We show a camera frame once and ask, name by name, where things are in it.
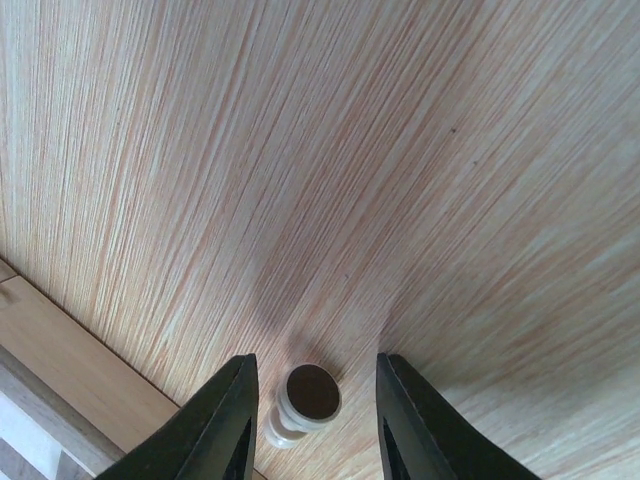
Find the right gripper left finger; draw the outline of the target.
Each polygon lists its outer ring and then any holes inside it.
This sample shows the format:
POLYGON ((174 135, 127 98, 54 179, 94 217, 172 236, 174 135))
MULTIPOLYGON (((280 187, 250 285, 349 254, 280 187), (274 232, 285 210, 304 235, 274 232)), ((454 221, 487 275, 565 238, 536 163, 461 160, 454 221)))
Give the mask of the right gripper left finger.
POLYGON ((98 477, 250 479, 257 414, 256 356, 234 356, 161 428, 98 477))

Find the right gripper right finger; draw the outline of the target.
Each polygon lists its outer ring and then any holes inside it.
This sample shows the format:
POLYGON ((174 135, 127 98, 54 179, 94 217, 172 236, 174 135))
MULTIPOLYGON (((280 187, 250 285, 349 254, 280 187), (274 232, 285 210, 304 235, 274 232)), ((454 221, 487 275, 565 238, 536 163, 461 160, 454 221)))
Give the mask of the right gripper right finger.
POLYGON ((380 353, 376 410, 386 479, 535 479, 402 356, 380 353))

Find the light piece off board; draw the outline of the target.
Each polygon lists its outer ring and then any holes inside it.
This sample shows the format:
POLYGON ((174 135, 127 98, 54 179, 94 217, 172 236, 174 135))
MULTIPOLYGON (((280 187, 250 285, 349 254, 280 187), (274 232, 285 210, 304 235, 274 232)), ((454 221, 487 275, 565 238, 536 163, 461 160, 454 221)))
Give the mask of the light piece off board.
POLYGON ((298 365, 276 391, 265 421, 265 438, 275 448, 291 449, 335 420, 341 407, 339 385, 326 369, 316 364, 298 365))

